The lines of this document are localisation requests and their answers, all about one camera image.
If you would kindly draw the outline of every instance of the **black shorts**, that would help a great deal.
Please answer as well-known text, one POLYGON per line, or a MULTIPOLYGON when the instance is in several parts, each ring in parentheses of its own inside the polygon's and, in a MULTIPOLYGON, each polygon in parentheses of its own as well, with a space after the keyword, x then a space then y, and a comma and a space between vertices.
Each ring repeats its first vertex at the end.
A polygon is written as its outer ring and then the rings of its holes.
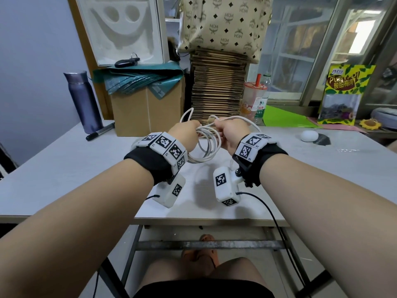
POLYGON ((134 298, 190 297, 261 297, 274 298, 271 291, 253 281, 230 279, 186 279, 154 282, 142 287, 134 298))

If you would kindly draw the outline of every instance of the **coiled white cable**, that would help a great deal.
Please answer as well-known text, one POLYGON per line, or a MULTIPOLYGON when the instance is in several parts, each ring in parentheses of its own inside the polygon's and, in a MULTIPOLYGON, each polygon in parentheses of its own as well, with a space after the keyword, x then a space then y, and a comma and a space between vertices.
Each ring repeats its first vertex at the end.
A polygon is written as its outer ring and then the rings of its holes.
MULTIPOLYGON (((187 121, 189 121, 191 119, 192 115, 193 115, 193 110, 194 110, 194 108, 190 108, 189 110, 187 110, 182 115, 180 122, 182 122, 184 117, 188 113, 190 113, 189 117, 187 118, 187 121)), ((210 119, 210 118, 215 118, 215 119, 219 120, 219 118, 217 116, 215 116, 215 115, 211 115, 211 116, 208 117, 208 119, 210 119)), ((230 119, 236 119, 236 118, 242 119, 245 122, 250 123, 251 125, 253 125, 258 130, 258 132, 261 131, 260 128, 257 125, 255 125, 255 123, 253 123, 251 120, 248 120, 245 117, 231 116, 231 117, 223 118, 223 120, 230 120, 230 119)), ((221 148, 221 135, 219 134, 219 132, 216 129, 211 127, 213 125, 215 125, 214 122, 210 123, 210 124, 207 124, 207 125, 201 125, 198 128, 196 128, 197 134, 199 134, 201 136, 200 138, 205 138, 207 140, 207 144, 208 144, 207 145, 207 149, 205 150, 201 146, 200 140, 199 140, 198 141, 198 146, 205 153, 204 156, 202 158, 196 158, 196 157, 193 157, 191 154, 188 154, 187 155, 187 157, 188 157, 187 162, 193 163, 193 164, 194 163, 203 163, 203 162, 207 162, 207 161, 209 161, 209 160, 211 160, 212 158, 215 157, 216 153, 221 148)))

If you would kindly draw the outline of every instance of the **beige handbag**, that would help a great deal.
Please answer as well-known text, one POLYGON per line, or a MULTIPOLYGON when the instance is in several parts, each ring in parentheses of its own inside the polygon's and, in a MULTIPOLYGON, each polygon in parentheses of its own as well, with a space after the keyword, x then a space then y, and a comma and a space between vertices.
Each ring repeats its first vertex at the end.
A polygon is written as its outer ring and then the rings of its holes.
POLYGON ((273 0, 181 0, 179 52, 198 48, 245 54, 257 64, 273 0))

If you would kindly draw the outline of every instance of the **white table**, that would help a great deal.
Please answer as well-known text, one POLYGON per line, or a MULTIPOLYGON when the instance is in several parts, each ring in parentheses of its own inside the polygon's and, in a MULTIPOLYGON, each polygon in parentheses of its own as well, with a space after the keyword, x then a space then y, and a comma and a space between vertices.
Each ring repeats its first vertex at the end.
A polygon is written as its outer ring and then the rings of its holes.
MULTIPOLYGON (((294 158, 339 175, 397 203, 397 155, 353 131, 318 130, 330 137, 331 145, 319 146, 299 139, 302 128, 263 127, 278 138, 294 158)), ((0 222, 21 222, 57 198, 121 161, 136 138, 117 137, 114 130, 87 142, 82 125, 42 150, 0 181, 0 222)), ((186 185, 175 205, 167 209, 153 200, 144 202, 134 224, 139 225, 227 225, 273 226, 265 207, 253 197, 225 207, 215 199, 212 173, 219 166, 237 168, 221 150, 203 164, 186 164, 180 173, 186 185)), ((281 226, 287 222, 262 187, 245 188, 261 197, 281 226)))

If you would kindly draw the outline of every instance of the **wall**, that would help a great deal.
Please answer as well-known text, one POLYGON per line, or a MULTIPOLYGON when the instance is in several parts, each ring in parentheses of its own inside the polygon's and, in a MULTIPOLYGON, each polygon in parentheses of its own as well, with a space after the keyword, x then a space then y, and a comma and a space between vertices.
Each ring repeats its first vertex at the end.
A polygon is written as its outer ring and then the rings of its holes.
POLYGON ((21 165, 79 122, 62 73, 87 64, 67 0, 0 0, 0 63, 0 142, 21 165))

